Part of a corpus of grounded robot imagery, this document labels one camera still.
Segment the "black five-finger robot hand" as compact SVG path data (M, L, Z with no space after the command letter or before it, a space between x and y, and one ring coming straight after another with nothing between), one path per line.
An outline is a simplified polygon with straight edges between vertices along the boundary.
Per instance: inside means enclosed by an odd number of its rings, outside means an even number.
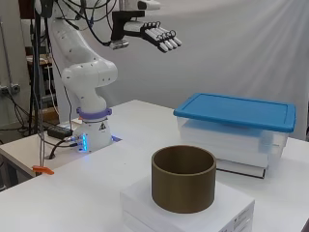
M177 38L175 30L166 30L159 21L139 21L144 11L117 11L112 13L112 49L128 47L125 37L140 38L166 53L180 47L183 43Z

